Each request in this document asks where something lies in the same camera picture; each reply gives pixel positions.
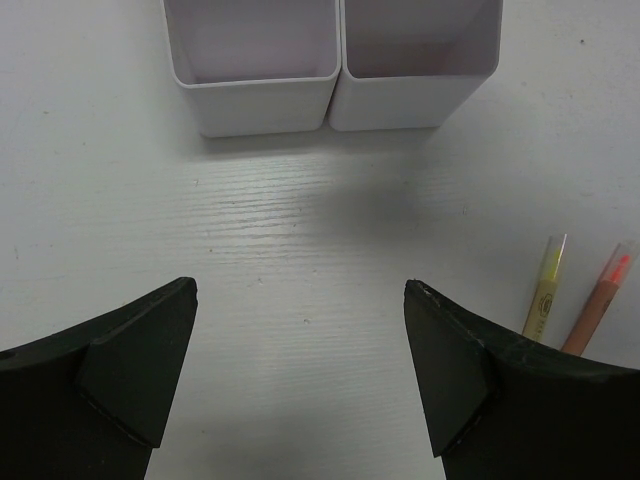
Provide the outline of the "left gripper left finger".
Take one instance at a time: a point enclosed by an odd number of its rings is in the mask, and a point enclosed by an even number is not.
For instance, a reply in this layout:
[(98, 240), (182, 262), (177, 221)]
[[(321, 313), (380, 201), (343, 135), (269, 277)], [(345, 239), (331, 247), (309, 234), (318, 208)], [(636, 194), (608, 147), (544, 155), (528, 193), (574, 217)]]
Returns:
[(168, 422), (197, 312), (170, 283), (1, 353), (4, 479), (142, 479)]

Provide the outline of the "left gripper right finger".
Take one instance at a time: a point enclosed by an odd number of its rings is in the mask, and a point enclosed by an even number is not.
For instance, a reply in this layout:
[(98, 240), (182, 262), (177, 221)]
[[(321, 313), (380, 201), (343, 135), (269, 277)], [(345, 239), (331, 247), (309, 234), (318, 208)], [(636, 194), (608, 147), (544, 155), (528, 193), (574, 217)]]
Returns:
[(566, 354), (410, 280), (404, 319), (449, 479), (635, 479), (639, 373)]

